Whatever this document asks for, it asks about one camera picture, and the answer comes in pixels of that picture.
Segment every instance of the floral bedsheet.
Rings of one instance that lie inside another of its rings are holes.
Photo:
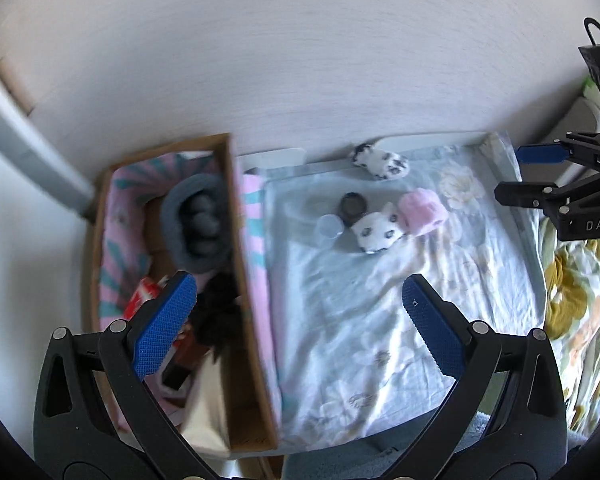
[[[561,242],[540,222],[546,280],[544,330],[560,371],[570,430],[589,436],[600,420],[600,240]]]
[[[544,322],[544,279],[534,210],[502,207],[501,180],[519,177],[505,137],[481,145],[403,153],[411,172],[378,182],[347,160],[269,170],[264,228],[270,318],[285,453],[337,446],[437,407],[442,376],[404,311],[401,287],[421,273],[469,320],[526,335]],[[364,254],[350,230],[333,247],[315,238],[320,215],[347,192],[368,210],[417,187],[435,190],[448,222],[389,250]]]

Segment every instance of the light blue bedsheet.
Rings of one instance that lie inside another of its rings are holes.
[[[265,172],[266,258],[286,452],[337,446],[402,424],[442,402],[442,376],[400,299],[422,273],[469,320],[526,334],[544,318],[536,212],[502,207],[501,180],[519,175],[512,147],[481,145],[403,153],[411,172],[378,182],[347,160]],[[314,225],[346,192],[369,211],[416,187],[435,190],[450,219],[423,237],[364,254],[347,230],[333,248]]]

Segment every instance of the gray round object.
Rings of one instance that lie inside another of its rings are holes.
[[[474,332],[477,332],[478,334],[486,334],[489,331],[489,325],[483,321],[475,321],[471,327],[474,329]]]
[[[187,212],[195,213],[213,213],[216,210],[216,203],[206,193],[198,193],[189,199]]]
[[[214,238],[220,234],[220,221],[206,212],[193,215],[186,223],[203,238]]]
[[[124,319],[117,319],[109,325],[109,330],[111,330],[113,333],[116,333],[116,334],[118,332],[122,332],[125,328],[126,328],[126,321]]]
[[[538,339],[538,341],[544,341],[546,339],[546,333],[544,332],[544,330],[540,330],[539,328],[535,328],[532,330],[532,335],[533,337],[535,337],[536,339]]]
[[[189,253],[194,256],[204,256],[205,258],[216,254],[219,248],[220,244],[217,240],[193,240],[187,244]]]
[[[366,199],[360,193],[347,193],[340,200],[338,216],[347,227],[360,220],[367,210]]]
[[[187,245],[204,240],[192,240],[191,236],[187,240],[186,229],[180,220],[182,205],[189,197],[201,192],[204,192],[215,204],[215,216],[220,222],[218,237],[213,240],[217,244],[217,250],[212,254],[204,255],[189,252]],[[183,269],[192,274],[202,274],[224,264],[231,256],[232,242],[229,193],[222,177],[196,174],[174,186],[162,202],[160,227],[164,244],[177,269]]]
[[[110,477],[105,475],[100,469],[86,462],[74,462],[62,474],[62,480],[81,480],[82,478],[88,478],[89,480],[110,480]]]
[[[516,462],[504,466],[491,477],[491,480],[538,480],[538,475],[529,464]]]
[[[62,339],[66,336],[66,328],[64,326],[60,326],[54,330],[54,339]]]

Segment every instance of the clear plastic cup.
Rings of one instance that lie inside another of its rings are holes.
[[[331,247],[344,232],[344,224],[338,215],[322,215],[315,224],[315,238],[324,247]]]

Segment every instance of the white wall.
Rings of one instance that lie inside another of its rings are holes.
[[[0,420],[32,452],[33,408],[51,333],[81,333],[86,223],[0,155]]]
[[[95,189],[20,110],[0,81],[0,152],[63,205],[88,211]]]
[[[231,131],[310,157],[401,132],[532,137],[585,73],[600,0],[0,0],[0,58],[86,176]]]

